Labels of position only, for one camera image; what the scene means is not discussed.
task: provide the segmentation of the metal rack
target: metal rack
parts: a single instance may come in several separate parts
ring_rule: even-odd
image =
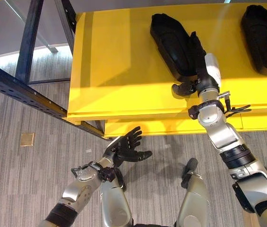
[[[73,53],[74,33],[76,31],[76,13],[69,0],[55,0],[55,4],[71,53]],[[52,83],[69,80],[69,78],[65,78],[30,82],[34,45],[42,6],[43,0],[31,0],[23,32],[19,59],[17,62],[16,76],[13,77],[0,69],[0,92],[43,113],[49,114],[50,116],[71,124],[62,119],[67,116],[66,109],[29,87],[29,84]],[[80,125],[71,125],[104,139],[104,132],[100,129],[100,123],[98,121],[96,121],[98,128],[85,121],[81,121]]]

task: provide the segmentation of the robot forearm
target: robot forearm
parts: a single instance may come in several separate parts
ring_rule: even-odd
[[[199,94],[203,103],[218,100],[214,88]],[[262,226],[267,226],[267,170],[255,158],[235,128],[226,123],[224,112],[218,104],[205,105],[199,110],[198,122],[206,129],[208,136],[236,180],[233,185],[236,197],[242,207],[257,213]]]
[[[113,162],[108,157],[103,157],[97,164],[103,168],[113,167]],[[71,226],[78,213],[89,202],[92,193],[101,185],[102,179],[96,166],[78,168],[75,173],[77,174],[76,181],[67,186],[57,205],[39,227]]]

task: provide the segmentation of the small cardboard square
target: small cardboard square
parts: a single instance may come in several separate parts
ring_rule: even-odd
[[[29,147],[34,145],[34,133],[21,133],[20,147]]]

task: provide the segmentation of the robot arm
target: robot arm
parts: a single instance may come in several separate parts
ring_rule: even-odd
[[[213,146],[227,165],[232,179],[236,181],[233,189],[242,207],[247,212],[256,213],[261,226],[267,227],[267,170],[252,155],[235,128],[226,122],[226,118],[234,113],[249,111],[246,109],[249,105],[239,109],[231,108],[230,92],[219,94],[220,83],[212,73],[208,73],[212,65],[205,61],[206,52],[196,35],[191,36],[191,39],[196,50],[196,88],[202,104],[191,107],[189,115],[206,129]],[[221,98],[225,98],[227,111],[224,111],[219,101]]]
[[[76,181],[67,186],[57,205],[39,227],[71,226],[101,183],[114,180],[115,167],[120,166],[123,161],[138,162],[150,157],[151,151],[134,150],[140,144],[140,134],[142,134],[140,127],[136,127],[110,143],[103,158],[98,162],[90,162],[83,167],[71,169]]]

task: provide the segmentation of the yellow surface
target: yellow surface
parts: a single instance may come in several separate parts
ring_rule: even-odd
[[[227,119],[237,131],[267,130],[267,115],[259,113],[236,114]],[[126,134],[136,126],[141,126],[143,135],[175,135],[205,133],[206,130],[189,117],[107,120],[105,137],[115,137]]]
[[[175,97],[175,82],[150,35],[151,16],[166,13],[219,61],[221,92],[233,106],[267,111],[267,76],[251,65],[240,21],[249,3],[119,9],[77,17],[67,120],[187,116],[197,94]]]

